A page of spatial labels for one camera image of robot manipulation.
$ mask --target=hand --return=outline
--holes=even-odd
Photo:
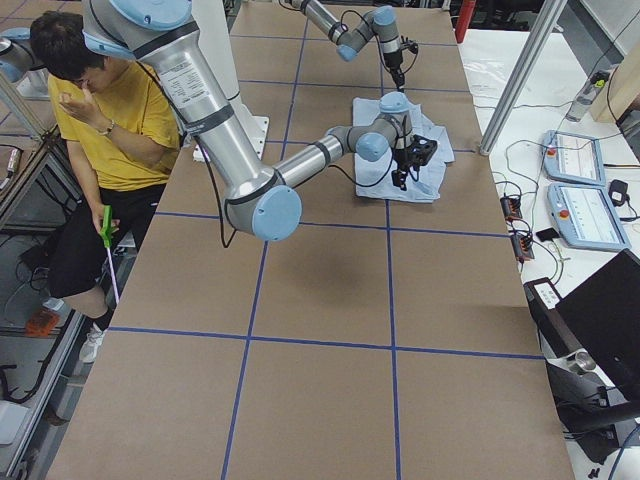
[[[103,203],[96,205],[95,207],[91,207],[91,217],[93,218],[93,226],[95,227],[96,232],[98,232],[99,235],[102,231],[102,220],[104,219]],[[118,231],[118,225],[120,225],[120,220],[115,218],[111,220],[111,226],[114,227],[113,233]]]
[[[106,130],[111,124],[111,121],[105,117],[102,110],[100,110],[100,106],[96,103],[93,94],[87,87],[87,82],[83,82],[81,88],[84,94],[82,100],[72,98],[67,92],[60,93],[58,98],[60,108],[69,116],[86,123],[98,131]]]

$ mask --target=blue joint cap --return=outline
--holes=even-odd
[[[277,242],[298,228],[301,216],[302,202],[298,193],[291,187],[278,185],[258,200],[251,226],[256,237]]]
[[[9,40],[29,40],[31,32],[27,27],[15,27],[0,33],[0,36]]]
[[[122,45],[117,43],[105,42],[104,40],[94,37],[83,31],[84,44],[89,50],[99,55],[105,55],[109,57],[123,58],[125,60],[135,60],[136,57],[130,50],[127,50]]]
[[[348,45],[338,45],[336,50],[338,51],[338,55],[340,55],[345,62],[350,62],[358,56],[358,52]]]
[[[191,0],[109,0],[130,22],[149,30],[166,31],[183,25],[191,16]]]
[[[0,72],[4,73],[11,83],[17,82],[22,78],[22,72],[10,63],[0,62]]]
[[[377,8],[373,12],[373,21],[382,27],[391,25],[396,21],[396,12],[394,12],[393,7],[389,5]]]
[[[382,113],[401,113],[409,110],[409,100],[402,92],[387,93],[380,99],[380,111]]]
[[[365,133],[356,142],[356,153],[367,162],[377,162],[387,150],[389,142],[380,133]]]

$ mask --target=person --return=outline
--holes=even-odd
[[[151,68],[106,57],[84,43],[81,15],[48,11],[30,42],[49,70],[49,96],[83,198],[49,265],[49,289],[93,320],[80,350],[95,360],[113,310],[97,284],[106,250],[99,232],[112,208],[115,246],[127,231],[139,248],[180,147],[178,125]]]

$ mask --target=sleeve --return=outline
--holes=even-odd
[[[180,147],[178,124],[160,88],[149,79],[142,134],[171,149]]]
[[[56,122],[58,123],[58,128],[60,129],[60,136],[64,140],[69,141],[78,141],[78,135],[76,133],[76,129],[73,125],[73,119],[64,113],[60,108],[60,102],[58,101],[60,97],[61,80],[55,78],[53,75],[49,75],[48,79],[48,87],[49,87],[49,99],[51,101],[51,107],[53,108],[53,114],[55,115]]]

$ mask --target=computer monitor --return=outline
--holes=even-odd
[[[640,259],[622,250],[556,309],[620,393],[640,400]]]

